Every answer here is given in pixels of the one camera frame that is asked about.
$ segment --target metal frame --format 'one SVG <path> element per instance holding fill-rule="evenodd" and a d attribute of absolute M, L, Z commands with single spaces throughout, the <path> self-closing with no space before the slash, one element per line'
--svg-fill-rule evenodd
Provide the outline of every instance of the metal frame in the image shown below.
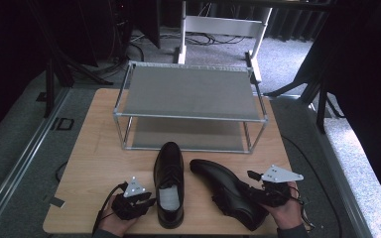
<path fill-rule="evenodd" d="M 187 2 L 183 1 L 181 45 L 179 48 L 178 63 L 185 63 L 187 56 L 187 32 L 256 38 L 253 50 L 246 53 L 249 56 L 246 60 L 248 66 L 253 68 L 253 76 L 255 77 L 256 81 L 261 82 L 262 78 L 257 57 L 262 44 L 262 40 L 264 39 L 265 31 L 268 26 L 271 11 L 272 8 L 267 8 L 267 14 L 262 16 L 261 21 L 187 16 Z"/>
<path fill-rule="evenodd" d="M 342 202 L 355 233 L 358 237 L 373 237 L 372 230 L 370 229 L 369 225 L 367 224 L 367 220 L 363 215 L 364 211 L 361 210 L 357 199 L 355 198 L 344 169 L 341 166 L 341 163 L 339 162 L 335 151 L 332 148 L 332 145 L 330 144 L 329 138 L 327 135 L 321 133 L 318 130 L 317 126 L 315 125 L 315 114 L 309 113 L 309 110 L 311 109 L 306 107 L 306 110 L 308 111 L 308 115 L 310 115 L 309 119 L 311 123 L 309 123 L 309 125 L 311 125 L 312 130 L 317 134 L 317 141 L 320 143 L 321 148 L 325 153 L 325 159 L 329 166 L 329 170 L 335 179 L 338 190 L 340 191 Z"/>
<path fill-rule="evenodd" d="M 5 180 L 0 186 L 0 216 L 4 211 L 6 205 L 14 194 L 25 172 L 33 161 L 37 151 L 45 140 L 49 129 L 52 127 L 55 119 L 57 118 L 59 111 L 64 105 L 65 100 L 69 94 L 69 88 L 62 88 L 57 98 L 56 106 L 50 113 L 48 118 L 44 118 L 39 128 L 35 132 L 34 136 L 26 146 L 23 154 L 17 160 L 16 165 L 12 168 L 11 172 L 7 175 Z"/>
<path fill-rule="evenodd" d="M 146 65 L 147 63 L 141 63 L 141 62 L 134 62 L 134 61 L 131 61 L 128 65 L 128 69 L 125 73 L 125 77 L 123 79 L 123 83 L 122 83 L 122 86 L 120 88 L 120 92 L 119 92 L 119 96 L 117 98 L 117 101 L 116 101 L 116 104 L 115 104 L 115 107 L 114 107 L 114 110 L 113 110 L 113 119 L 116 123 L 116 127 L 117 127 L 117 130 L 118 130 L 118 134 L 119 134 L 119 138 L 120 138 L 120 141 L 121 141 L 121 146 L 124 150 L 159 150 L 160 148 L 149 148 L 149 147 L 132 147 L 132 146 L 128 146 L 128 136 L 129 136 L 129 133 L 130 133 L 130 129 L 131 129 L 131 126 L 132 126 L 132 121 L 133 121 L 133 118 L 134 117 L 140 117 L 140 116 L 136 116 L 136 115 L 125 115 L 123 114 L 122 112 L 119 111 L 119 107 L 120 107 L 120 103 L 121 103 L 121 100 L 122 100 L 122 95 L 123 95 L 123 92 L 124 90 L 126 89 L 126 85 L 127 85 L 127 81 L 132 77 L 132 70 L 133 68 L 135 68 L 136 65 Z M 243 153 L 243 154 L 251 154 L 253 152 L 253 149 L 254 147 L 257 145 L 262 133 L 264 132 L 266 126 L 268 125 L 268 122 L 269 122 L 269 119 L 268 119 L 268 115 L 267 115 L 267 112 L 266 112 L 266 109 L 265 109 L 265 105 L 263 103 L 263 99 L 262 99 L 262 95 L 261 95 L 261 92 L 260 92 L 260 89 L 259 89 L 259 86 L 256 84 L 256 90 L 257 90 L 257 97 L 259 99 L 259 104 L 261 106 L 261 113 L 263 115 L 263 118 L 261 118 L 259 121 L 238 121 L 239 123 L 242 123 L 243 124 L 243 129 L 244 129 L 244 136 L 245 136 L 245 139 L 246 139 L 246 146 L 247 146 L 247 150 L 242 150 L 242 151 L 236 151 L 236 150 L 206 150 L 206 149 L 187 149 L 187 148 L 182 148 L 183 151 L 195 151 L 195 152 L 223 152 L 223 153 Z M 126 128 L 124 129 L 125 131 L 125 135 L 123 135 L 122 133 L 122 126 L 120 125 L 120 118 L 125 118 L 125 117 L 128 117 L 128 122 L 127 122 L 127 125 L 126 125 Z M 259 133 L 258 135 L 256 136 L 255 140 L 252 142 L 251 139 L 250 139 L 250 134 L 249 134 L 249 129 L 248 129 L 248 125 L 247 123 L 248 122 L 251 122 L 251 123 L 262 123 L 262 128 L 259 130 Z"/>

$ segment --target wooden table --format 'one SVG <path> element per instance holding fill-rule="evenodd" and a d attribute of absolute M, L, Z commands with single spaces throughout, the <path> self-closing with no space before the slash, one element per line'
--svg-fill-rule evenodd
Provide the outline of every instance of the wooden table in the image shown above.
<path fill-rule="evenodd" d="M 121 149 L 112 116 L 118 93 L 117 89 L 99 89 L 95 93 L 55 195 L 64 201 L 64 206 L 51 205 L 44 222 L 46 232 L 91 233 L 97 212 L 110 190 L 131 177 L 136 177 L 155 195 L 153 167 L 158 151 Z M 183 152 L 185 220 L 180 227 L 165 229 L 160 226 L 156 204 L 139 218 L 129 234 L 275 234 L 277 226 L 271 216 L 251 232 L 235 218 L 223 215 L 211 200 L 212 192 L 189 166 L 192 159 L 215 161 L 257 187 L 261 184 L 247 176 L 248 170 L 264 173 L 271 165 L 290 170 L 271 104 L 266 98 L 264 103 L 270 121 L 252 154 Z"/>

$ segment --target gray carpet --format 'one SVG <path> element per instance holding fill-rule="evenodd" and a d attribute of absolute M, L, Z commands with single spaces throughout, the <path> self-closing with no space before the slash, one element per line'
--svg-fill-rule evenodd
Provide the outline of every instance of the gray carpet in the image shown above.
<path fill-rule="evenodd" d="M 188 64 L 221 64 L 245 66 L 244 52 L 251 50 L 254 41 L 245 39 L 238 44 L 218 46 L 188 46 Z M 162 39 L 162 48 L 156 49 L 148 41 L 136 41 L 145 54 L 145 61 L 175 62 L 177 39 Z M 261 90 L 268 92 L 291 82 L 312 43 L 280 42 L 266 39 L 258 61 L 263 82 Z M 139 51 L 131 47 L 131 60 L 140 60 Z M 119 87 L 120 69 L 106 79 Z M 89 79 L 78 79 L 68 93 L 58 118 L 73 119 L 72 130 L 50 130 L 37 151 L 29 168 L 17 186 L 12 198 L 0 215 L 0 237 L 48 237 L 42 225 L 49 209 L 49 198 L 55 193 L 58 182 L 55 171 L 68 158 L 74 145 L 93 93 L 101 85 Z M 44 75 L 33 80 L 11 112 L 0 125 L 0 185 L 21 156 L 32 134 L 43 123 L 44 103 L 36 102 L 44 90 Z M 300 95 L 303 87 L 289 94 Z M 305 176 L 299 183 L 301 194 L 308 201 L 309 219 L 317 227 L 311 237 L 356 237 L 341 200 L 335 181 L 329 171 L 321 145 L 313 130 L 312 111 L 293 97 L 272 100 L 272 106 L 289 160 L 295 172 Z M 89 235 L 53 235 L 53 237 L 89 237 Z"/>

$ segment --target cable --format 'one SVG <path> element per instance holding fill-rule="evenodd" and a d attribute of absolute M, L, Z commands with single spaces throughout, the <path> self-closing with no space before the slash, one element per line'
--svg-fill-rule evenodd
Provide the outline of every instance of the cable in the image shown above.
<path fill-rule="evenodd" d="M 73 72 L 72 76 L 75 79 L 87 79 L 88 78 L 88 76 L 84 75 L 83 73 L 81 73 L 80 71 L 78 71 L 74 67 L 70 67 L 69 69 Z M 122 69 L 122 62 L 118 58 L 116 58 L 116 59 L 114 59 L 114 65 L 111 65 L 111 66 L 108 66 L 108 67 L 105 67 L 105 68 L 102 68 L 102 69 L 90 70 L 90 71 L 93 74 L 101 76 L 102 74 L 109 73 L 109 72 L 114 72 L 113 74 L 115 74 L 115 73 L 117 73 L 121 69 Z"/>
<path fill-rule="evenodd" d="M 61 178 L 60 178 L 60 172 L 61 172 L 61 169 L 66 166 L 67 162 L 64 162 L 63 164 L 61 164 L 57 171 L 55 172 L 55 178 L 57 179 L 58 182 L 61 182 Z"/>
<path fill-rule="evenodd" d="M 315 176 L 316 176 L 316 178 L 317 178 L 317 181 L 319 182 L 319 185 L 320 185 L 320 187 L 321 187 L 321 189 L 322 189 L 322 191 L 323 191 L 323 193 L 324 193 L 324 195 L 326 196 L 326 199 L 327 199 L 327 201 L 329 202 L 329 205 L 330 205 L 330 207 L 331 207 L 331 209 L 332 209 L 332 211 L 333 211 L 333 214 L 335 215 L 335 219 L 336 219 L 336 222 L 337 222 L 337 224 L 338 224 L 338 229 L 339 229 L 339 231 L 338 231 L 338 237 L 342 237 L 342 226 L 341 226 L 341 220 L 339 219 L 339 216 L 337 215 L 337 213 L 336 213 L 336 208 L 335 208 L 335 206 L 333 205 L 333 203 L 332 203 L 332 201 L 331 201 L 331 199 L 330 199 L 330 197 L 329 197 L 329 194 L 327 194 L 327 192 L 326 192 L 326 190 L 324 189 L 324 185 L 323 185 L 323 183 L 321 182 L 321 180 L 320 180 L 320 178 L 319 178 L 319 176 L 318 176 L 318 173 L 315 171 L 315 169 L 314 169 L 314 166 L 312 165 L 312 163 L 309 161 L 309 159 L 308 159 L 308 157 L 306 156 L 306 154 L 302 151 L 302 149 L 300 149 L 300 147 L 296 144 L 296 143 L 294 143 L 292 140 L 290 140 L 288 137 L 285 137 L 285 136 L 283 136 L 283 135 L 281 135 L 281 137 L 283 138 L 283 139 L 286 139 L 288 142 L 290 142 L 301 154 L 302 154 L 302 156 L 305 158 L 305 160 L 306 160 L 306 162 L 308 163 L 308 165 L 311 167 L 311 169 L 312 169 L 312 172 L 315 174 Z"/>
<path fill-rule="evenodd" d="M 113 13 L 110 0 L 107 0 L 107 3 L 109 6 L 110 13 Z M 116 42 L 116 32 L 117 32 L 116 24 L 114 23 L 114 19 L 113 19 L 113 14 L 111 14 L 111 16 L 112 16 L 111 20 L 112 20 L 112 24 L 113 24 L 113 40 L 112 40 L 112 46 L 110 49 L 109 56 L 107 57 L 108 60 L 111 58 L 111 56 L 113 55 L 113 52 L 114 52 L 114 46 L 115 46 L 115 42 Z"/>
<path fill-rule="evenodd" d="M 120 70 L 125 71 L 126 69 L 123 68 L 123 67 L 121 67 L 121 68 L 117 69 L 116 71 L 114 71 L 113 73 L 111 73 L 111 74 L 109 74 L 109 75 L 107 75 L 107 76 L 104 76 L 104 77 L 102 77 L 102 78 L 108 78 L 108 77 L 111 77 L 111 76 L 113 76 L 114 74 L 118 73 Z"/>
<path fill-rule="evenodd" d="M 200 10 L 199 14 L 197 14 L 199 17 L 202 15 L 202 12 L 206 7 L 208 7 L 208 10 L 206 10 L 205 17 L 208 16 L 209 10 L 211 8 L 211 3 L 206 3 L 205 6 L 203 6 L 202 10 Z"/>
<path fill-rule="evenodd" d="M 301 216 L 302 216 L 302 219 L 305 221 L 306 224 L 308 224 L 311 229 L 309 229 L 308 231 L 313 231 L 316 227 L 313 223 L 311 223 L 308 219 L 308 217 L 306 216 L 306 210 L 305 210 L 305 202 L 301 200 L 301 197 L 300 197 L 300 192 L 297 188 L 295 187 L 292 187 L 292 186 L 289 186 L 289 188 L 295 190 L 297 192 L 297 197 L 292 197 L 290 196 L 290 199 L 293 199 L 295 200 L 296 202 L 298 202 L 302 207 L 300 209 L 300 213 L 301 213 Z"/>
<path fill-rule="evenodd" d="M 237 18 L 236 5 L 233 4 L 230 7 L 230 11 L 231 11 L 231 16 L 233 17 L 233 19 L 236 19 Z"/>
<path fill-rule="evenodd" d="M 142 49 L 133 43 L 129 43 L 129 46 L 132 46 L 132 47 L 138 49 L 138 51 L 141 54 L 141 61 L 144 61 L 144 52 L 142 51 Z"/>
<path fill-rule="evenodd" d="M 212 46 L 212 45 L 225 45 L 225 44 L 238 44 L 240 42 L 242 42 L 245 38 L 242 37 L 239 41 L 237 42 L 232 42 L 233 40 L 237 39 L 237 38 L 240 38 L 240 37 L 233 37 L 231 38 L 230 40 L 227 40 L 227 41 L 219 41 L 215 38 L 215 36 L 213 35 L 210 35 L 210 34 L 207 34 L 207 33 L 189 33 L 188 34 L 189 36 L 192 36 L 192 37 L 205 37 L 207 38 L 207 41 L 206 42 L 202 42 L 202 41 L 199 41 L 199 40 L 196 40 L 196 39 L 193 39 L 193 38 L 190 38 L 190 37 L 186 37 L 186 40 L 189 44 L 192 44 L 192 45 L 198 45 L 198 46 Z"/>
<path fill-rule="evenodd" d="M 329 104 L 329 107 L 330 109 L 332 110 L 333 114 L 335 114 L 336 117 L 338 118 L 345 118 L 344 115 L 341 115 L 338 110 L 336 110 L 335 106 L 333 105 L 333 103 L 330 101 L 329 97 L 326 96 L 326 102 L 327 104 Z"/>
<path fill-rule="evenodd" d="M 141 35 L 141 36 L 138 36 L 138 37 L 132 36 L 132 37 L 134 37 L 135 39 L 130 40 L 129 43 L 136 42 L 136 41 L 140 40 L 141 38 L 146 38 L 145 35 Z"/>
<path fill-rule="evenodd" d="M 112 213 L 108 214 L 108 215 L 105 215 L 103 217 L 101 217 L 100 221 L 103 220 L 103 219 L 106 219 L 107 217 L 113 215 L 115 212 L 113 211 Z"/>
<path fill-rule="evenodd" d="M 101 221 L 102 219 L 104 219 L 104 218 L 106 218 L 106 217 L 108 217 L 108 216 L 110 216 L 110 215 L 112 215 L 112 214 L 114 213 L 114 212 L 113 212 L 113 213 L 108 214 L 108 215 L 106 215 L 106 216 L 104 216 L 104 217 L 101 217 L 101 216 L 103 215 L 104 208 L 106 208 L 106 206 L 107 206 L 107 204 L 109 203 L 109 200 L 110 200 L 110 198 L 112 197 L 113 193 L 114 193 L 117 189 L 121 188 L 121 186 L 122 186 L 122 184 L 117 184 L 117 185 L 110 191 L 110 193 L 107 195 L 106 200 L 104 201 L 103 205 L 101 206 L 101 209 L 98 211 L 97 217 L 95 218 L 94 226 L 93 226 L 93 228 L 92 228 L 92 234 L 95 233 L 95 231 L 97 230 L 98 224 L 100 223 L 100 221 Z"/>

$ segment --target shoe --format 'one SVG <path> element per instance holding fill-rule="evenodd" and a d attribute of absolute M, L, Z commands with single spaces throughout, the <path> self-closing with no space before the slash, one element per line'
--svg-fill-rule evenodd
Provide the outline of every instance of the shoe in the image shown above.
<path fill-rule="evenodd" d="M 173 229 L 184 221 L 184 160 L 179 146 L 166 143 L 154 165 L 159 223 Z"/>
<path fill-rule="evenodd" d="M 215 162 L 194 159 L 190 170 L 206 179 L 213 191 L 212 200 L 224 215 L 239 220 L 250 231 L 256 230 L 269 214 L 240 190 L 240 179 L 228 168 Z"/>

